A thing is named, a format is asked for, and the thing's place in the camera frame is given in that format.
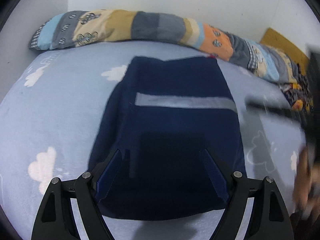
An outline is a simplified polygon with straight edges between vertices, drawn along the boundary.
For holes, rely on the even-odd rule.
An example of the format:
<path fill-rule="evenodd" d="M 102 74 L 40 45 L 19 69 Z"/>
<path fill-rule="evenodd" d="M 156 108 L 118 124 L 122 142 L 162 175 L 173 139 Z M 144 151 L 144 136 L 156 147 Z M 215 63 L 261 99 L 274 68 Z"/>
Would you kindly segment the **person's hand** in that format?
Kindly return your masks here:
<path fill-rule="evenodd" d="M 319 216 L 319 197 L 309 198 L 308 195 L 313 185 L 319 185 L 319 164 L 309 167 L 308 148 L 304 147 L 299 155 L 297 174 L 293 189 L 293 200 L 296 207 L 301 210 L 311 209 L 311 214 Z"/>

